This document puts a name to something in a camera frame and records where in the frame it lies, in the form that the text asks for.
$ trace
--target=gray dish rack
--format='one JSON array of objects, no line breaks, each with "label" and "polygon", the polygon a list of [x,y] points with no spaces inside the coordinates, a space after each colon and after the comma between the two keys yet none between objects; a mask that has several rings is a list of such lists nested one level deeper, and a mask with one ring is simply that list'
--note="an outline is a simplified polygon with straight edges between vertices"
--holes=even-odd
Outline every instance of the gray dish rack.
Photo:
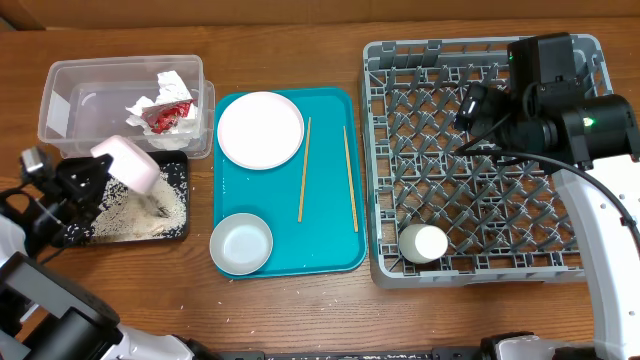
[{"label": "gray dish rack", "polygon": [[[508,88],[507,44],[523,37],[373,42],[364,48],[361,116],[371,274],[384,288],[496,281],[583,281],[564,205],[535,162],[496,168],[457,157],[469,135],[451,127],[472,82]],[[585,97],[613,93],[600,44],[572,35]],[[480,148],[493,148],[482,142]],[[439,261],[402,257],[409,224],[447,233]]]}]

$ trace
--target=green light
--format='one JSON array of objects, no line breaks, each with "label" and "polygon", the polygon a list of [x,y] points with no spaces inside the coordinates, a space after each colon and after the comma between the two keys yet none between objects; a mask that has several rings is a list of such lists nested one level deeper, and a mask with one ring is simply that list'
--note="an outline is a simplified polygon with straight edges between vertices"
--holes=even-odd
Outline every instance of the green light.
[{"label": "green light", "polygon": [[591,125],[595,124],[596,121],[592,118],[582,118],[582,122],[584,123],[584,126],[586,127],[590,127]]}]

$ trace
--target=wooden chopstick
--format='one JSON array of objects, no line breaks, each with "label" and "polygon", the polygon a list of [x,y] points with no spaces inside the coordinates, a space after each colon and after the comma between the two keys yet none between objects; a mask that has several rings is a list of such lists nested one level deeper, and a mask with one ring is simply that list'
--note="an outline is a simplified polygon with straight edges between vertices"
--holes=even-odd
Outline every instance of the wooden chopstick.
[{"label": "wooden chopstick", "polygon": [[302,168],[302,186],[300,187],[300,208],[298,209],[298,222],[302,222],[302,209],[304,208],[304,188],[307,184],[307,161],[309,159],[309,139],[311,138],[311,116],[307,125],[307,141],[304,148],[304,167]]},{"label": "wooden chopstick", "polygon": [[347,127],[343,126],[344,149],[347,154],[347,173],[349,175],[349,190],[351,191],[351,212],[353,213],[353,230],[358,232],[358,214],[356,212],[356,199],[353,195],[353,179],[351,178],[351,159],[349,158],[349,142],[347,141]]}]

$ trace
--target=clear plastic bin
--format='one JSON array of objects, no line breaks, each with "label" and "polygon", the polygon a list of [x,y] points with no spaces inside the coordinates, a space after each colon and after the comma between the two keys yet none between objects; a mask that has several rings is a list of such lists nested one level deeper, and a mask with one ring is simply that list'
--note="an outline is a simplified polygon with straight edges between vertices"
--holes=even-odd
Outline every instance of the clear plastic bin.
[{"label": "clear plastic bin", "polygon": [[[133,106],[159,94],[158,73],[175,70],[196,100],[199,126],[181,134],[144,135],[126,123]],[[189,158],[211,149],[215,93],[205,84],[202,60],[196,55],[137,56],[59,61],[49,70],[40,105],[38,137],[60,149],[62,156],[89,156],[90,149],[112,135],[132,140],[144,151],[160,151],[149,140],[188,140],[180,148]]]}]

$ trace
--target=teal tray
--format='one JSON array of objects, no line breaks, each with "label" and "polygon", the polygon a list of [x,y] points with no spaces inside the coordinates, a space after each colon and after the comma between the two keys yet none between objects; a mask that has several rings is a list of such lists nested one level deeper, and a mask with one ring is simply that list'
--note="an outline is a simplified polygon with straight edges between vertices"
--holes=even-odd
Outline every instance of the teal tray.
[{"label": "teal tray", "polygon": [[[273,234],[273,251],[260,270],[232,279],[266,278],[350,271],[367,253],[364,199],[353,105],[338,88],[274,91],[311,116],[311,142],[307,166],[302,223],[298,223],[305,141],[285,164],[271,170],[248,170],[223,154],[214,136],[213,226],[236,213],[262,218]],[[216,107],[215,124],[234,100],[246,93],[226,96]],[[342,127],[347,127],[358,232],[353,229],[349,179]]]}]

